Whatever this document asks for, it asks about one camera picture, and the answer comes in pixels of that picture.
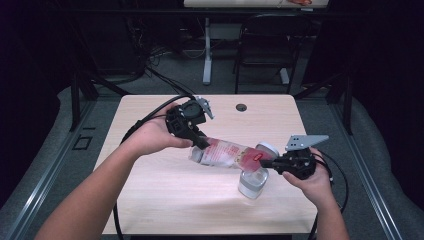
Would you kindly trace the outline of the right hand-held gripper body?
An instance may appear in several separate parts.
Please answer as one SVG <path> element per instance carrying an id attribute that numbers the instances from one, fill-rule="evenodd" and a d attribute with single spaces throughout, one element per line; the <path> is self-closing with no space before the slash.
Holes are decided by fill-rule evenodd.
<path id="1" fill-rule="evenodd" d="M 289 172 L 300 180 L 309 178 L 316 169 L 316 159 L 310 148 L 328 139 L 328 135 L 292 135 L 281 156 L 282 166 L 274 169 L 279 174 Z"/>

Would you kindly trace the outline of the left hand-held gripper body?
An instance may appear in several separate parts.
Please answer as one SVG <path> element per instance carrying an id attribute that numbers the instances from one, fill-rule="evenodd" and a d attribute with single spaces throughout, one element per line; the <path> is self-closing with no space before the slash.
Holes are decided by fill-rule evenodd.
<path id="1" fill-rule="evenodd" d="M 204 136 L 198 125 L 206 122 L 206 115 L 210 119 L 214 118 L 209 101 L 203 97 L 195 96 L 192 100 L 168 110 L 166 125 L 168 131 L 174 136 L 196 139 Z"/>

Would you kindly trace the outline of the white container lid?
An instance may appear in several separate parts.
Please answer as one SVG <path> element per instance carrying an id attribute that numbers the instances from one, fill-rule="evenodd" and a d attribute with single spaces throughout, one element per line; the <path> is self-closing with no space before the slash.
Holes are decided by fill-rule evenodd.
<path id="1" fill-rule="evenodd" d="M 268 153 L 273 159 L 279 156 L 278 150 L 267 142 L 259 142 L 256 145 L 256 149 Z"/>

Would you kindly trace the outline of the clear plastic container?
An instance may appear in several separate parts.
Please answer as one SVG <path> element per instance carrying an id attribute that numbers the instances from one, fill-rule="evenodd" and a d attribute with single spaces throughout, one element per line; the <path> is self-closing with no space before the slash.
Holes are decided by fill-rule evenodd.
<path id="1" fill-rule="evenodd" d="M 238 190 L 249 199 L 257 199 L 268 180 L 267 169 L 259 168 L 254 172 L 242 171 L 239 177 Z"/>

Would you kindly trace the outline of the clear red white plastic bag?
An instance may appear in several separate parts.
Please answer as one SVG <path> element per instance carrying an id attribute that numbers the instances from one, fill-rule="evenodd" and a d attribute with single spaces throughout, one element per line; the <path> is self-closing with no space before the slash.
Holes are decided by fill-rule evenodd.
<path id="1" fill-rule="evenodd" d="M 206 137 L 209 147 L 191 148 L 189 160 L 213 167 L 235 168 L 254 172 L 261 167 L 260 160 L 273 159 L 268 153 L 226 140 Z"/>

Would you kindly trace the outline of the person's right hand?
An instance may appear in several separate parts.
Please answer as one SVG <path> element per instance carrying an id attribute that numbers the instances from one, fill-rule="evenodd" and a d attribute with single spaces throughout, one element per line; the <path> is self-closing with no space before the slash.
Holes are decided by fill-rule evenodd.
<path id="1" fill-rule="evenodd" d="M 300 180 L 289 172 L 284 172 L 283 177 L 291 185 L 301 189 L 319 211 L 327 209 L 331 204 L 337 205 L 331 190 L 329 173 L 322 164 L 317 164 L 314 174 L 305 180 Z"/>

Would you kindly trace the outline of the person's left hand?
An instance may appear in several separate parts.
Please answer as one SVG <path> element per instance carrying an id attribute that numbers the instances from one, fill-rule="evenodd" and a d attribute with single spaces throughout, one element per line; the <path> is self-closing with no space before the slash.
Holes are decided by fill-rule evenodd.
<path id="1" fill-rule="evenodd" d="M 122 146 L 126 152 L 131 153 L 135 158 L 139 158 L 140 156 L 162 151 L 168 147 L 191 147 L 193 144 L 191 140 L 175 137 L 167 129 L 166 113 L 175 106 L 175 102 L 166 105 L 125 140 Z"/>

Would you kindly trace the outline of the white desk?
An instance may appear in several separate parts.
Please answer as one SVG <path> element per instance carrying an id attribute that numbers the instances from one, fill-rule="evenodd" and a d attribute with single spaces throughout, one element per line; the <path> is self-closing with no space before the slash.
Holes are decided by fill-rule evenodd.
<path id="1" fill-rule="evenodd" d="M 293 4 L 287 0 L 184 0 L 184 7 L 191 8 L 291 8 L 301 9 L 305 11 L 313 11 L 312 9 L 324 9 L 329 5 L 330 0 L 312 0 L 312 4 L 301 6 Z M 211 55 L 211 27 L 210 19 L 205 18 L 205 65 L 203 74 L 203 84 L 211 83 L 212 71 L 212 55 Z"/>

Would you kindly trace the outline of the black metal stand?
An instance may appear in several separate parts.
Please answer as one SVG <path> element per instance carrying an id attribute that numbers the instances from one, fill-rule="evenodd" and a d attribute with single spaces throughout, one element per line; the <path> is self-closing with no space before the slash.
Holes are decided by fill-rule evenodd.
<path id="1" fill-rule="evenodd" d="M 70 85 L 72 107 L 72 125 L 70 131 L 74 131 L 81 122 L 80 94 L 83 94 L 88 101 L 96 101 L 98 99 L 99 93 L 94 86 L 95 83 L 106 87 L 120 96 L 129 95 L 128 91 L 107 81 L 97 73 L 77 70 L 71 79 Z"/>
<path id="2" fill-rule="evenodd" d="M 322 87 L 330 86 L 325 99 L 329 104 L 336 104 L 341 97 L 343 99 L 342 125 L 349 135 L 352 135 L 351 115 L 353 102 L 353 79 L 347 73 L 338 73 L 324 81 L 313 84 L 306 90 L 294 95 L 296 100 L 303 99 L 312 93 L 318 91 Z"/>

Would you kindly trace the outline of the black chair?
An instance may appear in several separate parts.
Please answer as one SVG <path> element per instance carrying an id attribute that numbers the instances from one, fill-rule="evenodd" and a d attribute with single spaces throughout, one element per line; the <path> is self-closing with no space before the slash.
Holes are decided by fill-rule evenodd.
<path id="1" fill-rule="evenodd" d="M 233 66 L 235 92 L 239 90 L 240 69 L 270 68 L 279 75 L 289 69 L 286 93 L 292 87 L 299 54 L 312 28 L 312 21 L 303 15 L 257 14 L 249 17 L 239 31 Z"/>

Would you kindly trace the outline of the metal floor rail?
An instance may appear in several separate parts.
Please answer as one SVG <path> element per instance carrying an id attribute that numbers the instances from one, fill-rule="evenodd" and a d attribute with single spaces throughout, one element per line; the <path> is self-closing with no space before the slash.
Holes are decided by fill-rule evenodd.
<path id="1" fill-rule="evenodd" d="M 344 140 L 353 155 L 353 163 L 361 183 L 367 193 L 368 199 L 374 209 L 374 212 L 380 222 L 380 225 L 386 235 L 387 240 L 404 240 L 398 226 L 396 225 L 392 214 L 390 213 L 386 201 L 378 189 L 374 178 L 365 162 L 353 135 L 350 135 L 345 129 L 342 121 L 342 112 L 337 105 L 330 104 L 329 109 L 336 120 L 336 125 L 341 131 Z"/>
<path id="2" fill-rule="evenodd" d="M 12 196 L 0 209 L 0 240 L 31 240 L 50 212 L 94 167 L 99 127 L 95 102 L 83 104 L 73 125 L 63 105 L 46 140 Z"/>

